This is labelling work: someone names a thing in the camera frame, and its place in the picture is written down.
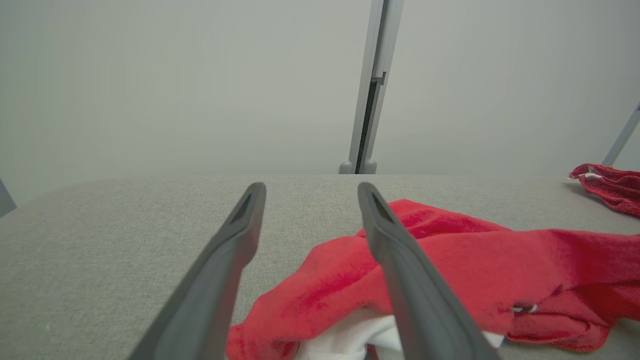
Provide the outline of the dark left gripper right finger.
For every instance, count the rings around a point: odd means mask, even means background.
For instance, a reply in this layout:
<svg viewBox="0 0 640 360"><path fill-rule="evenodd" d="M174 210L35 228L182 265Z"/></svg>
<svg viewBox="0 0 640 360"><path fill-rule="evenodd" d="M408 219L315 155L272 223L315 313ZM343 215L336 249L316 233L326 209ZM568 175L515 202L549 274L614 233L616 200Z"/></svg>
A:
<svg viewBox="0 0 640 360"><path fill-rule="evenodd" d="M425 251L375 185L358 185L366 241L382 268L407 360L498 360Z"/></svg>

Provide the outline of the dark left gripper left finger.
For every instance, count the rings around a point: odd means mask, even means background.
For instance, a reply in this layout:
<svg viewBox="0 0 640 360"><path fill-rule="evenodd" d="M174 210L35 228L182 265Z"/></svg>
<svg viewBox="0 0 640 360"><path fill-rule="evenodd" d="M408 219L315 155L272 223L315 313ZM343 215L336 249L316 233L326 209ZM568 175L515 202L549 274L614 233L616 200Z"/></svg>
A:
<svg viewBox="0 0 640 360"><path fill-rule="evenodd" d="M222 360L243 269L258 250L266 185L247 187L130 354L131 360Z"/></svg>

